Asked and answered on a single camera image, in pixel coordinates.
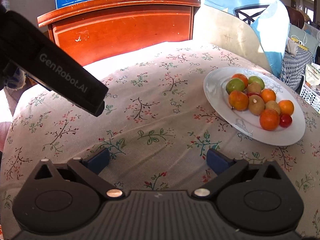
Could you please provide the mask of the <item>white gloved left hand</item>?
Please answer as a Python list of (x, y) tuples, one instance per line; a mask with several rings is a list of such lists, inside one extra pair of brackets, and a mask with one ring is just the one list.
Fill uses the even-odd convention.
[(26, 83), (26, 73), (17, 68), (14, 74), (3, 74), (3, 86), (12, 90), (19, 90), (24, 87)]

